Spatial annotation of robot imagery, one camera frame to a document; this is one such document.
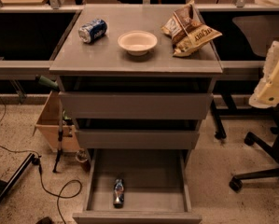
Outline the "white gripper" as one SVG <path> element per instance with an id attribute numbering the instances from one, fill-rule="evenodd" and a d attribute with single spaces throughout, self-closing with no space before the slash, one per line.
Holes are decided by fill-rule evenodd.
<path id="1" fill-rule="evenodd" d="M 263 78 L 249 98 L 256 108 L 276 107 L 279 104 L 279 42 L 273 41 L 263 66 Z"/>

